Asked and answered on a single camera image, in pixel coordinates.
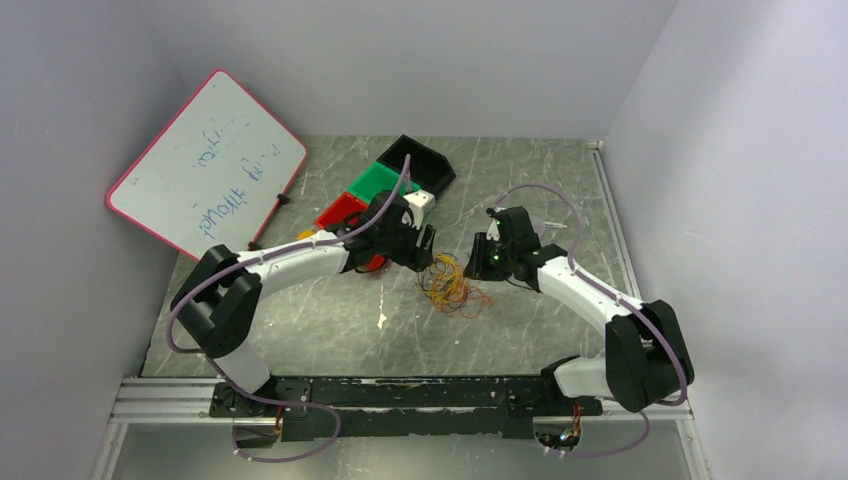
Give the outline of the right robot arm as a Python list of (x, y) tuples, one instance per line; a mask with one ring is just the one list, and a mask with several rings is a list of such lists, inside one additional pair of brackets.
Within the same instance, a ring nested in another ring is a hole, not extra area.
[(571, 252), (543, 245), (523, 207), (490, 208), (489, 228), (476, 233), (464, 275), (516, 281), (577, 313), (604, 340), (600, 357), (571, 356), (545, 367), (542, 406), (562, 414), (578, 397), (616, 401), (638, 413), (686, 396), (694, 381), (673, 307), (626, 295), (582, 268)]

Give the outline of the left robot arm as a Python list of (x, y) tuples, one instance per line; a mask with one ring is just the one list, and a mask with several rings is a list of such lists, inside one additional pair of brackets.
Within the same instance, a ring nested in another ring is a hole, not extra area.
[(307, 280), (365, 268), (376, 257), (420, 272), (433, 262), (435, 229), (424, 222), (436, 203), (424, 190), (384, 190), (366, 211), (311, 237), (274, 248), (210, 248), (178, 290), (170, 322), (190, 334), (199, 353), (239, 388), (237, 403), (261, 416), (273, 409), (277, 382), (247, 337), (259, 303)]

